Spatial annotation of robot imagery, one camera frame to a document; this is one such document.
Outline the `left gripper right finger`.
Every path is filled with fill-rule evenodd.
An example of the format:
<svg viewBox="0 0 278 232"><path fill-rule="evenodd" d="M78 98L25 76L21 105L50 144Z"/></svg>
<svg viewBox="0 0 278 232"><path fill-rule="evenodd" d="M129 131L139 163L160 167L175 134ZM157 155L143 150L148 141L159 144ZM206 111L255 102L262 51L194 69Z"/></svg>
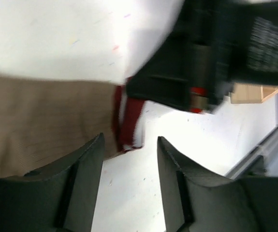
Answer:
<svg viewBox="0 0 278 232"><path fill-rule="evenodd" d="M278 177L229 179L180 153L164 137L157 158L169 232L278 232Z"/></svg>

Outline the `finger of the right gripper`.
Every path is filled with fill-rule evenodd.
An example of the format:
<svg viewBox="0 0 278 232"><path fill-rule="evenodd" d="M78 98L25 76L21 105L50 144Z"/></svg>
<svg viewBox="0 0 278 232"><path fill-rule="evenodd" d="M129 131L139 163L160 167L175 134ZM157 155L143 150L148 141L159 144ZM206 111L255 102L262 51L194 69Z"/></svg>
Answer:
<svg viewBox="0 0 278 232"><path fill-rule="evenodd" d="M126 84L128 97L157 102L171 108L196 112L195 95L191 92L189 34L168 36L149 60Z"/></svg>

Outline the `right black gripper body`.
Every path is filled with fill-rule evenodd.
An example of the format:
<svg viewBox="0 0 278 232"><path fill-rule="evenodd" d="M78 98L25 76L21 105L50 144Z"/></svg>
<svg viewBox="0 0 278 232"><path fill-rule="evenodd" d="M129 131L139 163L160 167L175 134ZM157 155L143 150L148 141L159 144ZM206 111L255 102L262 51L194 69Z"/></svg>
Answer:
<svg viewBox="0 0 278 232"><path fill-rule="evenodd" d="M183 50L187 111L213 111L235 82L278 86L277 0L186 0L170 38Z"/></svg>

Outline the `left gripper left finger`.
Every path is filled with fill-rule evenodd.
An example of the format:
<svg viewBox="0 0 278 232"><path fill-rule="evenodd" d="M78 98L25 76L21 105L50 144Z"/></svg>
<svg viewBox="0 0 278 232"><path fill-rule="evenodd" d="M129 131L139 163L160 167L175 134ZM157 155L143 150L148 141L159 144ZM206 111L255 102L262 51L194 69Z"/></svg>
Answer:
<svg viewBox="0 0 278 232"><path fill-rule="evenodd" d="M24 176L0 178L0 232L90 231L104 152L99 134Z"/></svg>

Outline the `tan sock with maroon stripes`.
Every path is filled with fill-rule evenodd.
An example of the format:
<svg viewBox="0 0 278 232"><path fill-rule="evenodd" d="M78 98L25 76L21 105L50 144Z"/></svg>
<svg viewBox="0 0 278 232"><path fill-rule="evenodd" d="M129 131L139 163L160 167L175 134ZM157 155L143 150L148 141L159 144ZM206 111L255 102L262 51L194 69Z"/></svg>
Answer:
<svg viewBox="0 0 278 232"><path fill-rule="evenodd" d="M109 159L144 145L145 102L124 86L0 74L0 177L24 175L105 137Z"/></svg>

